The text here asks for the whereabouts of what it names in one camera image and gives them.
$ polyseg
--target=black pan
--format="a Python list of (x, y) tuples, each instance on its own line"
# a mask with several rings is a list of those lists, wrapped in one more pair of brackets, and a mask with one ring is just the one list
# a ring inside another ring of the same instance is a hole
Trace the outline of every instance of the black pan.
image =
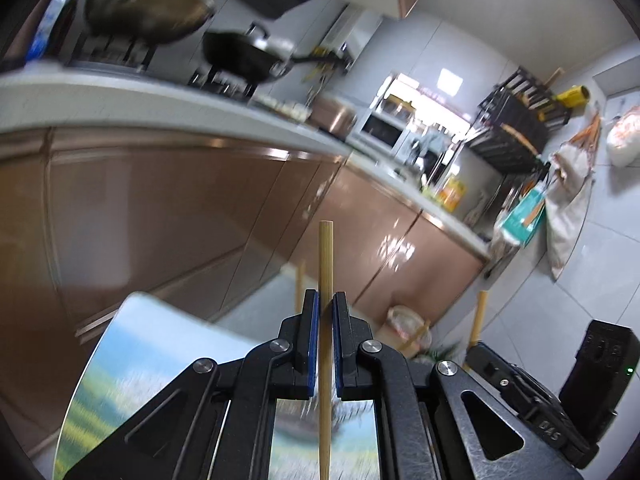
[(92, 34), (172, 43), (198, 30), (213, 14), (204, 0), (86, 0)]
[(335, 54), (328, 56), (286, 57), (271, 50), (264, 42), (256, 41), (252, 32), (260, 29), (258, 39), (267, 40), (268, 31), (257, 23), (246, 33), (207, 31), (202, 39), (202, 53), (212, 70), (224, 71), (244, 78), (249, 84), (257, 85), (279, 79), (287, 75), (297, 63), (332, 62), (342, 64)]

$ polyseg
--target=countertop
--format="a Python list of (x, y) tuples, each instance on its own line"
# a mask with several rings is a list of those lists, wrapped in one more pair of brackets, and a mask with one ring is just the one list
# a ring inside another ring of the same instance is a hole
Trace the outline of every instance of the countertop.
[(268, 141), (338, 155), (372, 177), (477, 256), (487, 244), (462, 222), (372, 159), (318, 129), (230, 99), (147, 78), (38, 63), (0, 76), (0, 134), (47, 126), (140, 126)]

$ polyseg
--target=black rack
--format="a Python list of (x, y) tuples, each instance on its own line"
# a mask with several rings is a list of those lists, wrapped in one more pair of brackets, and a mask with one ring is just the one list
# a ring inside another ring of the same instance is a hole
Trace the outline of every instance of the black rack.
[(479, 133), (466, 145), (502, 174), (531, 173), (544, 165), (526, 145), (505, 131), (514, 128), (541, 153), (549, 132), (571, 117), (571, 110), (558, 102), (546, 85), (523, 67), (478, 105), (474, 127)]

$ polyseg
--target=plastic bag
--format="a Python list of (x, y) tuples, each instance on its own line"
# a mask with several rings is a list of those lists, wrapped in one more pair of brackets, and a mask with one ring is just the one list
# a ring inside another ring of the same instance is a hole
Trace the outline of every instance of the plastic bag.
[(640, 155), (640, 106), (631, 108), (607, 135), (607, 153), (614, 166), (628, 166)]

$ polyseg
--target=metal screw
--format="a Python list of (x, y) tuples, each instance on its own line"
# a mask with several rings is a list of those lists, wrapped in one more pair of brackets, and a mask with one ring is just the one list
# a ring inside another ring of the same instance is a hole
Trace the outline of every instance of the metal screw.
[(375, 339), (367, 339), (362, 343), (362, 349), (370, 354), (375, 354), (376, 352), (380, 352), (382, 350), (382, 343), (380, 341), (376, 341)]
[(269, 343), (269, 348), (277, 353), (286, 352), (289, 350), (289, 341), (286, 339), (274, 339)]
[(440, 361), (436, 369), (443, 375), (452, 376), (458, 371), (458, 365), (453, 361)]
[(213, 361), (203, 357), (202, 359), (198, 359), (194, 362), (193, 369), (199, 374), (208, 374), (213, 370)]

